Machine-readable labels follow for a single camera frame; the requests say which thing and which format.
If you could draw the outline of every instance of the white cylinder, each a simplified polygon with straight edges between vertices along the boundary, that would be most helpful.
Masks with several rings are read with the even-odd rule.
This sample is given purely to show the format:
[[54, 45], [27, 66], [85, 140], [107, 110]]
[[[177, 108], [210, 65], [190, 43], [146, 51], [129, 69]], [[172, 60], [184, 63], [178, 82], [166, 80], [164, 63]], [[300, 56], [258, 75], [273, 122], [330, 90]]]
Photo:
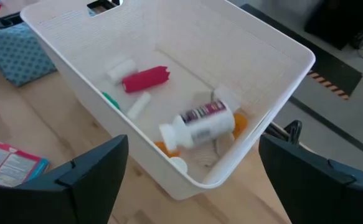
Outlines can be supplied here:
[[144, 92], [131, 106], [130, 110], [127, 112], [127, 117], [129, 117], [130, 120], [136, 119], [146, 105], [148, 105], [149, 101], [151, 101], [151, 95], [148, 92]]
[[108, 71], [107, 75], [109, 76], [110, 80], [114, 85], [118, 85], [121, 83], [124, 77], [135, 74], [137, 72], [137, 64], [132, 59], [128, 59]]
[[172, 124], [159, 126], [169, 151], [177, 146], [190, 149], [203, 142], [232, 132], [235, 121], [230, 108], [221, 100], [208, 103], [176, 116]]

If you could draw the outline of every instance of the orange object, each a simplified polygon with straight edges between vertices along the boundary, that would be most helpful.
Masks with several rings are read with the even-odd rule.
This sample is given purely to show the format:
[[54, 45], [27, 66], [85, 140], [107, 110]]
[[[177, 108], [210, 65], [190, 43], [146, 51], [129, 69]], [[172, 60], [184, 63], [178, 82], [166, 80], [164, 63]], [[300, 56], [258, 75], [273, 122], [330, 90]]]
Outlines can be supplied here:
[[180, 151], [176, 151], [176, 152], [169, 152], [167, 147], [164, 145], [163, 142], [155, 142], [155, 145], [160, 148], [160, 150], [162, 150], [162, 152], [164, 152], [169, 158], [172, 158], [172, 157], [179, 157], [180, 156]]
[[233, 114], [233, 118], [235, 120], [235, 129], [232, 131], [232, 134], [237, 139], [248, 126], [248, 120], [240, 113]]

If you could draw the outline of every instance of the black and orange warning tape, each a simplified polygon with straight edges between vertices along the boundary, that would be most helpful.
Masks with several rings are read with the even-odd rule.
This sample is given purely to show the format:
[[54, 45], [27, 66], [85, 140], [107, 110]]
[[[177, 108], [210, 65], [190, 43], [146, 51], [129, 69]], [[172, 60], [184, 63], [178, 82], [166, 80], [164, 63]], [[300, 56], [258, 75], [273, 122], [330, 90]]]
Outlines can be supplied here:
[[332, 84], [330, 81], [326, 80], [324, 77], [320, 76], [318, 73], [310, 70], [310, 72], [307, 74], [307, 76], [313, 78], [316, 82], [322, 84], [325, 86], [328, 90], [331, 90], [336, 95], [340, 96], [344, 100], [348, 100], [350, 96], [345, 93], [343, 90], [341, 90], [336, 85]]

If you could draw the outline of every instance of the polka dot fabric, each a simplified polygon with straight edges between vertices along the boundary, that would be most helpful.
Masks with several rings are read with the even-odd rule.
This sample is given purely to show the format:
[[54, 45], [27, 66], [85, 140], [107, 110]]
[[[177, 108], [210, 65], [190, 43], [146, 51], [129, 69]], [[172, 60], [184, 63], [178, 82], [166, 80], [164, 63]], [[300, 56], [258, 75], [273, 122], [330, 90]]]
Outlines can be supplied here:
[[0, 30], [0, 71], [15, 86], [56, 71], [25, 23]]

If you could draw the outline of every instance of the white plastic basket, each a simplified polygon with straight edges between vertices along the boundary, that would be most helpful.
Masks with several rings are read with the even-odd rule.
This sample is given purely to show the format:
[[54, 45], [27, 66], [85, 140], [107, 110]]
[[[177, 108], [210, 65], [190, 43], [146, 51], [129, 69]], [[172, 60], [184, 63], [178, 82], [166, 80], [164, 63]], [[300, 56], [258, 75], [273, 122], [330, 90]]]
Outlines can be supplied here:
[[[315, 61], [306, 47], [225, 0], [125, 0], [93, 17], [91, 1], [42, 1], [21, 16], [83, 106], [112, 136], [127, 134], [130, 155], [178, 200], [227, 179]], [[123, 111], [134, 103], [138, 93], [105, 79], [129, 58], [139, 70], [165, 65], [171, 72], [148, 90], [152, 100], [134, 122], [100, 93]], [[158, 125], [190, 109], [197, 92], [219, 85], [232, 91], [249, 126], [215, 166], [200, 170], [187, 161], [185, 174], [153, 144]]]

